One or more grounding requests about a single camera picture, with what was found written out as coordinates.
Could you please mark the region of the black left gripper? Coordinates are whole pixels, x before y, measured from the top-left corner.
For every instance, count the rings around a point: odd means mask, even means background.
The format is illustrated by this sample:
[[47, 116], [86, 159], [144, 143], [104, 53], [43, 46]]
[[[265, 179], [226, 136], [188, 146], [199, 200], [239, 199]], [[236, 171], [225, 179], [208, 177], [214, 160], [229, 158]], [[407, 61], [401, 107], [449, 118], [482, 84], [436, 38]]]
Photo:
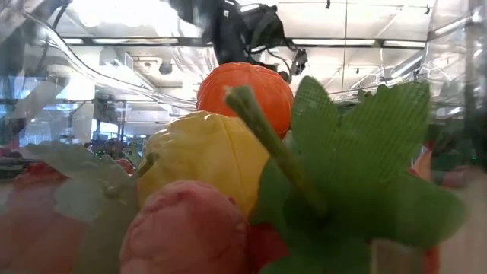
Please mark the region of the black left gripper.
[[199, 28], [202, 43], [212, 44], [218, 63], [257, 64], [253, 54], [285, 42], [278, 7], [237, 0], [169, 0], [182, 21]]

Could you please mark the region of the orange ribbed mandarin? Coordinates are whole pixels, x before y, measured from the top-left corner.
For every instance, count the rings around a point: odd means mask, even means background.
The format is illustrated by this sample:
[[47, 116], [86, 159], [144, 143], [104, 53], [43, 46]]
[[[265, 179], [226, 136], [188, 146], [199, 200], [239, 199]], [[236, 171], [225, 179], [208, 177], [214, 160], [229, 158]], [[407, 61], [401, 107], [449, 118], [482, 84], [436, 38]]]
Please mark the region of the orange ribbed mandarin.
[[280, 74], [269, 68], [246, 62], [225, 63], [214, 68], [197, 91], [198, 110], [238, 116], [234, 112], [236, 103], [258, 106], [281, 139], [290, 129], [292, 90]]

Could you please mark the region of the yellow fruit with green end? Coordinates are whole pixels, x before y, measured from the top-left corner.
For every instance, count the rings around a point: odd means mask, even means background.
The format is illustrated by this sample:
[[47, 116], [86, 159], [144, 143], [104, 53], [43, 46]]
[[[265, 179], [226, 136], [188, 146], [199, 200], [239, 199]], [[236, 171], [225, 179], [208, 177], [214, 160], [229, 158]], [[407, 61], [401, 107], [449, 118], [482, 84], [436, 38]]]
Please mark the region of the yellow fruit with green end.
[[198, 180], [233, 197], [245, 215], [256, 204], [260, 175], [269, 158], [241, 119], [206, 111], [168, 123], [146, 142], [142, 156], [150, 153], [158, 159], [138, 179], [140, 204], [168, 183]]

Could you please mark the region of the red strawberry with green leaves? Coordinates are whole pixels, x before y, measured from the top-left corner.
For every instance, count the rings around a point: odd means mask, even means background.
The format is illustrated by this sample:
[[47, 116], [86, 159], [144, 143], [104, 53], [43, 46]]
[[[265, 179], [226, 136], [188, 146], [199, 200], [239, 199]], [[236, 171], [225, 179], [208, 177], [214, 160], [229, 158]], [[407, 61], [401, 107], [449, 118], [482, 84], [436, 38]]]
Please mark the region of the red strawberry with green leaves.
[[0, 185], [0, 274], [119, 274], [119, 251], [138, 212], [141, 167], [82, 145], [28, 145], [32, 165]]
[[375, 240], [428, 249], [462, 226], [465, 204], [408, 170], [429, 102], [426, 83], [406, 82], [341, 111], [307, 76], [286, 142], [258, 106], [234, 105], [269, 153], [251, 221], [273, 226], [288, 248], [259, 274], [372, 274]]

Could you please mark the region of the clear plastic storage container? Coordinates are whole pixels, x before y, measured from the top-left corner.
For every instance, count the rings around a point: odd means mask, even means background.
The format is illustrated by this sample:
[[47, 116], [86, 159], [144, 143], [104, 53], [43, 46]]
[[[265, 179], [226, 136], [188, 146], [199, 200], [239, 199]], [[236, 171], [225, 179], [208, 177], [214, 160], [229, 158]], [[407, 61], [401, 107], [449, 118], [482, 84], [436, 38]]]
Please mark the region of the clear plastic storage container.
[[[428, 128], [408, 170], [418, 176], [412, 166], [421, 152], [431, 150], [432, 181], [425, 181], [458, 197], [466, 219], [451, 237], [428, 249], [375, 240], [372, 274], [487, 274], [487, 0], [477, 5], [454, 0], [451, 7], [447, 0], [433, 5], [413, 0], [408, 21], [424, 14], [432, 19], [461, 16], [459, 27], [428, 37], [418, 75], [392, 72], [365, 88], [326, 83], [327, 78], [350, 76], [346, 62], [306, 66], [301, 74], [290, 75], [296, 51], [309, 47], [292, 40], [334, 27], [341, 28], [336, 39], [354, 39], [354, 31], [365, 30], [369, 20], [402, 11], [402, 5], [393, 0], [237, 1], [278, 7], [285, 42], [253, 54], [258, 63], [252, 65], [280, 74], [294, 98], [307, 76], [341, 111], [380, 86], [421, 82], [429, 87]], [[204, 111], [196, 108], [199, 86], [223, 64], [212, 44], [201, 42], [201, 33], [179, 19], [169, 0], [0, 0], [0, 185], [33, 164], [26, 147], [42, 142], [82, 145], [97, 156], [125, 159], [131, 164], [128, 173], [135, 173], [152, 135], [180, 117]], [[127, 52], [158, 95], [133, 93], [99, 73], [106, 48]], [[162, 60], [173, 64], [170, 75], [158, 71]], [[255, 206], [249, 215], [243, 213], [250, 274], [288, 254], [273, 226], [252, 223]]]

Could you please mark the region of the pink wrinkled fruit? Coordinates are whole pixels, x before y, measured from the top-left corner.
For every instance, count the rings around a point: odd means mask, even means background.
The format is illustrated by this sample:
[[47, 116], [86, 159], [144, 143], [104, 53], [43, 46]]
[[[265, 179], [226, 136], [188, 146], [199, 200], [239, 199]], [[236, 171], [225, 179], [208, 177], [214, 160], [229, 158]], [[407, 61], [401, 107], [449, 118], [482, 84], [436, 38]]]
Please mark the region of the pink wrinkled fruit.
[[119, 274], [250, 274], [247, 220], [207, 183], [170, 183], [145, 201], [119, 258]]

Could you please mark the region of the long ceiling light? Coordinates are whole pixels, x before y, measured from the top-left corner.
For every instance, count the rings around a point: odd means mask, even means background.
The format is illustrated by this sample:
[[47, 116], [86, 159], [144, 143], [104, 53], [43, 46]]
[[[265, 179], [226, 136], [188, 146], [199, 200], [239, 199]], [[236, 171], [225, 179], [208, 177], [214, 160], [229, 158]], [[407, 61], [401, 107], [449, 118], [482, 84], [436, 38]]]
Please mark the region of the long ceiling light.
[[354, 39], [293, 39], [295, 44], [308, 46], [371, 46], [375, 40]]

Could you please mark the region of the white ceiling air duct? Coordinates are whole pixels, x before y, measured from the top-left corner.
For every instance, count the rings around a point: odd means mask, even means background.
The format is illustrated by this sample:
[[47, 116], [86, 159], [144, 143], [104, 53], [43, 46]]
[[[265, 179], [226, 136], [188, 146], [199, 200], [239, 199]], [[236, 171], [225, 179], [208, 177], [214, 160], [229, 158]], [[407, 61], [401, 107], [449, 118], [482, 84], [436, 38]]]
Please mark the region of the white ceiling air duct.
[[119, 82], [124, 88], [131, 89], [149, 97], [156, 97], [155, 86], [135, 70], [134, 59], [124, 51], [106, 48], [100, 53], [99, 73]]

